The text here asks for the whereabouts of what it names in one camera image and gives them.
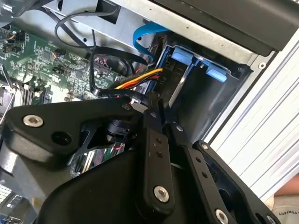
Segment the hole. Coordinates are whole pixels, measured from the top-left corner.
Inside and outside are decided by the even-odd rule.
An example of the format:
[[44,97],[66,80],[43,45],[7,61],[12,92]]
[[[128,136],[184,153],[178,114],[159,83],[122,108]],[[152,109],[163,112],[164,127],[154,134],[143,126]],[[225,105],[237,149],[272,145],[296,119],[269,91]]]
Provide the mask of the hole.
[[71,136],[65,132],[54,132],[52,141],[60,146],[67,146],[71,143]]
[[256,217],[261,224],[267,224],[265,219],[258,213],[256,213]]
[[61,0],[61,1],[59,1],[58,2],[58,5],[57,5],[57,8],[58,8],[58,10],[61,12],[61,10],[62,10],[62,4],[63,4],[63,1]]
[[225,220],[225,216],[224,216],[222,213],[219,214],[219,217],[220,217],[222,220]]
[[161,195],[162,197],[166,197],[166,193],[163,190],[159,190],[158,191],[159,195]]
[[29,118],[29,122],[31,124],[37,124],[38,123],[38,119],[37,118]]
[[162,143],[161,139],[159,139],[159,138],[156,138],[156,142],[158,142],[159,144]]
[[156,154],[157,154],[157,156],[159,157],[159,158],[162,158],[162,153],[161,152],[156,152]]
[[207,175],[205,172],[201,172],[201,175],[204,177],[204,178],[207,178]]
[[[115,10],[114,3],[111,4],[111,3],[108,3],[108,1],[102,1],[102,0],[98,0],[97,2],[98,2],[98,4],[95,9],[95,12],[112,12],[113,10]],[[116,24],[121,10],[122,9],[117,10],[117,12],[113,13],[113,15],[99,16],[99,17],[112,23],[112,24]]]
[[219,189],[219,194],[225,204],[226,209],[231,212],[233,210],[233,202],[228,192],[223,189]]

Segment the black plastic part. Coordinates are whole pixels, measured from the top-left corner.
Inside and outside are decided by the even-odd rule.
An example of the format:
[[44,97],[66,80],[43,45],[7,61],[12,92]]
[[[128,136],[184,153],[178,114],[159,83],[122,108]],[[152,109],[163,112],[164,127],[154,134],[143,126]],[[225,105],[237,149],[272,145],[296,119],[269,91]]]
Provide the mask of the black plastic part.
[[291,0],[151,1],[263,56],[281,51],[299,27]]
[[161,77],[154,88],[154,92],[161,95],[160,97],[166,105],[168,105],[186,69],[187,65],[173,59],[167,60],[163,67],[163,71],[160,74]]
[[[208,150],[202,147],[203,144],[208,146]],[[237,223],[259,223],[258,216],[265,220],[265,224],[271,224],[267,216],[271,216],[276,223],[279,223],[276,216],[267,209],[265,204],[208,144],[198,141],[193,145],[193,148],[202,153],[204,161],[209,165],[210,170],[217,175],[217,188],[221,192],[226,207],[229,209],[230,214],[235,217]]]
[[[136,208],[138,151],[122,153],[58,187],[44,202],[37,224],[145,224]],[[176,206],[164,224],[196,223],[185,172],[171,167]]]
[[167,128],[173,134],[172,149],[176,149],[173,154],[179,157],[176,163],[182,165],[191,176],[196,199],[195,210],[205,214],[201,217],[201,221],[203,223],[218,223],[214,211],[220,209],[227,215],[230,224],[237,224],[225,207],[202,154],[192,148],[185,132],[177,129],[177,124],[168,125]]
[[252,72],[248,66],[237,64],[228,69],[235,77],[227,75],[226,82],[221,83],[208,76],[205,68],[197,66],[189,73],[178,94],[172,110],[190,142],[203,139]]
[[[3,139],[7,147],[17,154],[46,166],[66,166],[79,148],[84,122],[107,123],[135,115],[130,105],[126,110],[122,104],[126,104],[123,98],[113,98],[15,107],[7,113]],[[43,119],[43,126],[33,128],[23,123],[23,118],[32,112]],[[60,144],[59,139],[67,140],[68,144],[62,141]]]
[[[144,129],[144,137],[142,140],[146,141],[138,148],[141,165],[136,205],[141,216],[148,220],[163,220],[175,208],[168,139],[150,128]],[[169,194],[167,203],[155,197],[156,186],[162,186],[167,190]]]

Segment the electronic component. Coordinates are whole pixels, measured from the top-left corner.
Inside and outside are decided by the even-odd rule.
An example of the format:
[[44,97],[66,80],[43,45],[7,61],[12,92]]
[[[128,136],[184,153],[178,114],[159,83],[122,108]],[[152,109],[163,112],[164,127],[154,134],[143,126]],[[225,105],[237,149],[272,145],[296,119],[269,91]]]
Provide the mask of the electronic component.
[[84,75],[83,71],[76,71],[76,77],[77,78],[82,79],[83,75]]
[[26,32],[22,30],[21,32],[16,33],[15,40],[19,42],[25,42]]
[[15,46],[15,45],[12,45],[12,44],[6,44],[2,47],[2,52],[4,54],[9,54],[9,53],[18,53],[22,51],[22,48],[19,47],[19,46]]
[[[45,96],[42,94],[41,99],[39,98],[36,101],[36,98],[34,98],[32,102],[52,102],[51,96],[63,95],[60,91],[65,88],[70,90],[71,100],[73,98],[82,100],[95,98],[89,91],[89,76],[87,75],[89,67],[87,66],[78,73],[76,71],[71,71],[83,68],[89,62],[88,60],[81,58],[76,54],[66,52],[54,44],[30,33],[22,32],[14,26],[11,26],[10,30],[0,29],[0,36],[2,37],[12,36],[17,33],[28,36],[25,40],[26,44],[21,42],[21,40],[16,40],[14,44],[4,44],[2,46],[2,48],[6,46],[3,50],[4,52],[12,53],[13,50],[17,50],[19,53],[18,55],[11,54],[9,57],[4,53],[3,55],[0,54],[0,63],[5,65],[11,78],[18,80],[21,83],[26,80],[26,83],[34,88],[46,86],[50,91],[51,88],[54,90],[50,95],[45,91]],[[56,52],[63,65],[71,70],[64,68],[59,61],[53,60],[53,52]],[[98,87],[103,89],[108,88],[116,79],[122,79],[122,76],[118,73],[97,63],[95,63],[94,70],[96,73],[95,83]]]
[[0,115],[3,116],[8,107],[11,107],[10,102],[13,94],[4,88],[0,88]]
[[64,73],[64,68],[56,66],[52,69],[52,71],[57,73],[57,74],[63,74]]
[[44,51],[43,52],[43,57],[44,57],[44,59],[49,61],[51,59],[51,53],[47,52],[47,51]]
[[2,27],[2,29],[4,30],[10,30],[11,26],[10,25],[5,25],[4,27]]

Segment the screw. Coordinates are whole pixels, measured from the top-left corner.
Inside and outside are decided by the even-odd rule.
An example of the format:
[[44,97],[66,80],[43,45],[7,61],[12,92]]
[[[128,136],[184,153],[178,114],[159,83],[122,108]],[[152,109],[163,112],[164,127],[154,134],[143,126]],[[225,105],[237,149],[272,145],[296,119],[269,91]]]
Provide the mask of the screw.
[[271,216],[267,216],[268,220],[271,222],[271,224],[276,224],[274,219]]
[[23,118],[23,123],[29,127],[40,127],[43,125],[43,119],[36,115],[27,115]]
[[264,68],[266,68],[266,63],[265,63],[265,62],[260,63],[260,64],[258,65],[258,68],[259,68],[259,69],[264,69]]
[[228,224],[228,217],[225,215],[223,211],[220,209],[216,209],[215,211],[217,219],[221,222],[221,224]]
[[177,125],[177,129],[182,132],[183,131],[183,128],[180,126],[180,125]]
[[208,150],[208,149],[209,149],[209,147],[208,147],[206,144],[204,144],[204,143],[201,144],[201,147],[202,147],[204,150]]
[[126,109],[126,110],[130,110],[130,107],[128,106],[128,105],[126,105],[126,104],[123,104],[123,105],[121,105],[122,106],[122,108],[124,108],[124,109]]
[[156,154],[157,154],[157,156],[158,156],[159,158],[162,158],[162,157],[163,157],[161,152],[156,152]]
[[157,115],[155,113],[150,113],[152,117],[157,118]]
[[164,187],[156,186],[154,188],[154,194],[160,202],[166,203],[169,201],[169,194]]

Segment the black metal bracket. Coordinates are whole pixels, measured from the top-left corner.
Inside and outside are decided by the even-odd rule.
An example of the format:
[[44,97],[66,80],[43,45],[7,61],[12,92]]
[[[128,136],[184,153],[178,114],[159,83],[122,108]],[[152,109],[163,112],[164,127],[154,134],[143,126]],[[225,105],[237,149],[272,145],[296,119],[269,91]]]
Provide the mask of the black metal bracket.
[[140,155],[140,182],[136,198],[138,211],[149,220],[164,219],[175,209],[168,138],[162,134],[157,95],[150,93],[144,112],[142,135],[136,149]]
[[234,223],[272,224],[269,217],[279,223],[276,216],[208,144],[198,141],[193,147],[197,150],[193,158],[199,152],[201,156],[203,155],[200,161],[208,164],[209,173],[213,175],[215,186],[217,186],[214,190],[220,192],[227,210],[236,220]]
[[[84,123],[109,125],[129,121],[136,113],[124,98],[15,107],[7,113],[3,139],[14,153],[45,166],[65,167],[79,149]],[[24,118],[32,114],[41,119],[41,126],[25,124]]]
[[[100,216],[104,223],[271,224],[271,217],[279,224],[207,144],[191,145],[167,109],[151,93],[143,114],[123,98],[10,110],[4,143],[19,155],[22,169],[13,174],[21,188],[26,185],[25,195],[37,189],[28,189],[26,175],[43,186],[40,195],[49,195],[38,223],[93,222]],[[82,139],[84,131],[91,136]],[[93,139],[98,147],[123,140],[132,150],[69,181],[67,162],[93,150]],[[71,217],[70,210],[76,211]]]

